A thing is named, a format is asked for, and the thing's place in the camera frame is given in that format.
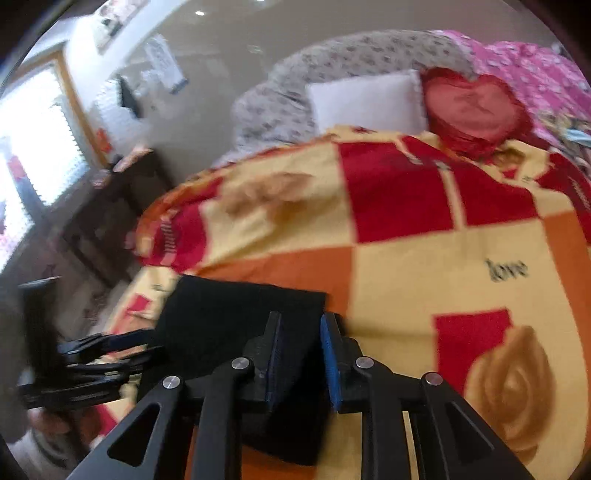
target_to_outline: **poster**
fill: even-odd
[[[188,80],[170,51],[166,39],[157,34],[146,42],[144,48],[164,87],[170,93],[179,92]]]
[[[93,35],[100,54],[148,1],[108,0],[93,14]]]

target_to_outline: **red heart pillow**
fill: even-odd
[[[532,130],[525,106],[495,76],[470,82],[453,70],[435,68],[423,74],[423,92],[431,131],[469,158],[488,155]]]

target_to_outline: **pink blanket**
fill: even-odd
[[[589,84],[572,61],[551,49],[507,41],[484,45],[453,30],[434,33],[454,40],[471,59],[476,73],[495,75],[506,81],[530,112],[538,137],[560,146],[540,121],[541,113],[567,113],[591,120]]]

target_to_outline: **blanket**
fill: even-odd
[[[590,199],[519,141],[474,163],[433,134],[338,127],[158,199],[111,330],[155,321],[180,273],[324,291],[365,355],[438,371],[537,479],[566,480],[591,442]],[[314,467],[243,456],[245,479],[360,471],[359,415],[332,418]]]
[[[484,45],[453,30],[433,33],[451,38],[479,74],[506,81],[534,121],[534,133],[561,147],[547,115],[591,119],[591,89],[577,65],[552,49],[533,43],[500,41]]]

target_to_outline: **black cloth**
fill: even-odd
[[[185,380],[209,375],[241,356],[264,333],[270,312],[282,317],[276,391],[282,401],[269,414],[246,414],[242,440],[287,462],[314,465],[330,404],[320,346],[326,294],[271,285],[184,276],[166,301],[151,345],[168,360],[147,369],[138,399],[168,375]]]
[[[119,101],[119,106],[124,108],[129,108],[136,118],[142,118],[143,111],[141,105],[135,99],[134,93],[127,85],[127,82],[121,75],[117,75],[117,81],[119,82],[119,88],[121,89],[121,99]]]

